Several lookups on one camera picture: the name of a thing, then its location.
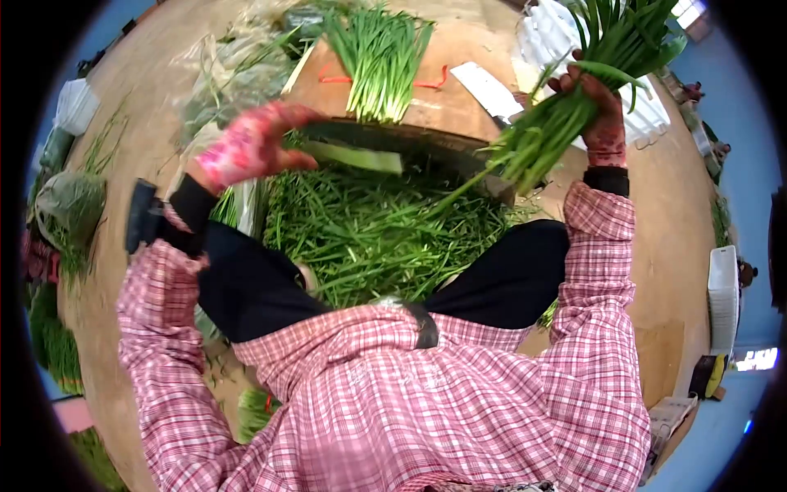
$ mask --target window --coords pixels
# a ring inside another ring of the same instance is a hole
[[[705,12],[705,4],[700,0],[678,0],[672,7],[672,15],[678,18],[678,24],[687,29],[700,15]]]
[[[757,350],[756,352],[749,350],[744,360],[735,362],[735,368],[738,371],[770,369],[776,365],[778,351],[779,349],[775,347],[773,349]]]

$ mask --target wooden cutting board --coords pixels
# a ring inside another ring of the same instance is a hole
[[[515,91],[510,49],[500,36],[483,26],[460,22],[437,24],[416,80],[437,82],[442,78],[443,66],[450,70],[474,61]],[[352,120],[352,115],[345,112],[350,83],[321,83],[320,71],[326,77],[346,75],[324,39],[315,46],[285,99],[308,105],[333,118]],[[390,129],[411,134],[425,131],[449,134],[475,142],[489,142],[500,133],[489,114],[450,72],[438,89],[415,87],[405,118]]]

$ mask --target pink plaid shirt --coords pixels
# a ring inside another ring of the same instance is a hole
[[[232,439],[201,375],[195,275],[205,262],[157,240],[128,269],[117,310],[158,486],[493,490],[550,480],[561,492],[633,490],[650,443],[624,310],[634,207],[574,183],[565,215],[566,281],[542,355],[514,353],[527,330],[438,314],[439,345],[425,350],[404,309],[314,317],[235,345],[283,403],[248,445]]]

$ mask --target knife blade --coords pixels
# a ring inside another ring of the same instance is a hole
[[[467,89],[502,130],[511,125],[510,118],[524,108],[511,91],[474,61],[451,68],[450,72]]]

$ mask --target shirt sleeve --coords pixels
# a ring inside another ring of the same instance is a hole
[[[117,302],[120,363],[131,377],[145,458],[160,490],[217,490],[246,448],[232,439],[202,379],[194,305],[205,262],[157,239],[127,270]]]
[[[626,307],[634,206],[628,198],[571,185],[565,202],[571,246],[552,323],[552,346],[540,360],[595,390],[641,406],[634,328]]]

